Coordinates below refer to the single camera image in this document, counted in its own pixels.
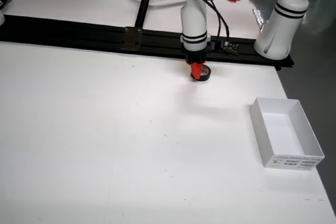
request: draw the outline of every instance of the tripod leg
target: tripod leg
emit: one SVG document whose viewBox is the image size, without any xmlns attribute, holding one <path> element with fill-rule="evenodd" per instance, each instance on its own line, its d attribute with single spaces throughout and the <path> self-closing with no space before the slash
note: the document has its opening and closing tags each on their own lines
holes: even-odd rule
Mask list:
<svg viewBox="0 0 336 224">
<path fill-rule="evenodd" d="M 137 15 L 137 19 L 135 21 L 135 27 L 140 27 L 140 28 L 143 27 L 148 5 L 149 5 L 149 0 L 141 0 L 139 12 Z"/>
</svg>

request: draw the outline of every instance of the black stripe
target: black stripe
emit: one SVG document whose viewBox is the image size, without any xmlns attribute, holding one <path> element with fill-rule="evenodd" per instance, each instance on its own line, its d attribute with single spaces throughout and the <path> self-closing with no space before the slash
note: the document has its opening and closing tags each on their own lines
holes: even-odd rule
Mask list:
<svg viewBox="0 0 336 224">
<path fill-rule="evenodd" d="M 304 17 L 304 15 L 301 15 L 301 16 L 290 16 L 290 15 L 287 15 L 287 14 L 282 13 L 282 12 L 279 11 L 277 8 L 274 8 L 274 10 L 275 10 L 278 14 L 280 14 L 281 16 L 286 17 L 286 18 L 299 19 L 299 18 L 303 18 L 303 17 Z"/>
<path fill-rule="evenodd" d="M 207 36 L 207 34 L 208 34 L 208 31 L 198 36 L 186 36 L 185 34 L 182 34 L 182 36 L 186 39 L 199 39 L 199 38 L 203 38 L 204 36 Z"/>
<path fill-rule="evenodd" d="M 293 13 L 293 14 L 304 14 L 306 13 L 307 10 L 290 10 L 290 9 L 287 9 L 285 7 L 283 7 L 282 5 L 280 5 L 279 3 L 277 3 L 277 6 L 282 9 L 282 10 L 285 10 L 289 13 Z"/>
<path fill-rule="evenodd" d="M 206 41 L 206 39 L 207 39 L 207 37 L 205 37 L 203 39 L 200 39 L 200 40 L 196 40 L 196 41 L 195 40 L 189 41 L 189 40 L 185 40 L 185 39 L 183 39 L 183 41 L 185 41 L 185 42 L 187 42 L 189 44 L 198 44 L 198 43 L 202 43 L 202 42 Z"/>
</svg>

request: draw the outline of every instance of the white box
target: white box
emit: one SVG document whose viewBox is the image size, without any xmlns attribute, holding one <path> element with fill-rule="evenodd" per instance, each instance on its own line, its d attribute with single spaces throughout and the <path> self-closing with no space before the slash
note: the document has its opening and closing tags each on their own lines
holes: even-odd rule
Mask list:
<svg viewBox="0 0 336 224">
<path fill-rule="evenodd" d="M 312 170 L 324 159 L 298 100 L 257 98 L 250 115 L 265 167 Z"/>
</svg>

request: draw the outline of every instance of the white tabletop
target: white tabletop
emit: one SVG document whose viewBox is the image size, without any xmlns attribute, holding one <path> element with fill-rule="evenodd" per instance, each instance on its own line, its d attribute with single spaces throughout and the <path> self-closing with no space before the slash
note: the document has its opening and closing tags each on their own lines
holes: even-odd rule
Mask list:
<svg viewBox="0 0 336 224">
<path fill-rule="evenodd" d="M 14 0 L 6 11 L 133 25 L 137 5 L 116 1 Z M 233 36 L 253 38 L 248 2 L 218 8 Z M 179 9 L 152 7 L 144 28 L 179 31 Z M 176 17 L 161 24 L 166 12 Z M 208 26 L 215 34 L 217 18 Z M 181 60 L 0 51 L 0 223 L 336 223 L 316 169 L 262 165 L 249 107 L 286 98 L 274 68 L 209 62 L 197 83 Z"/>
</svg>

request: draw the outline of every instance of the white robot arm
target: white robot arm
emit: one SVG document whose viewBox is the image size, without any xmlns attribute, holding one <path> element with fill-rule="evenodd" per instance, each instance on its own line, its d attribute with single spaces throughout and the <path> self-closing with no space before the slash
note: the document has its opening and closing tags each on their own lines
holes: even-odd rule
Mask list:
<svg viewBox="0 0 336 224">
<path fill-rule="evenodd" d="M 268 59 L 285 59 L 308 6 L 308 0 L 278 0 L 269 21 L 255 42 L 256 51 Z"/>
<path fill-rule="evenodd" d="M 192 75 L 199 80 L 202 65 L 207 54 L 210 35 L 206 26 L 206 4 L 203 0 L 186 0 L 181 9 L 182 35 L 186 62 L 192 68 Z"/>
</svg>

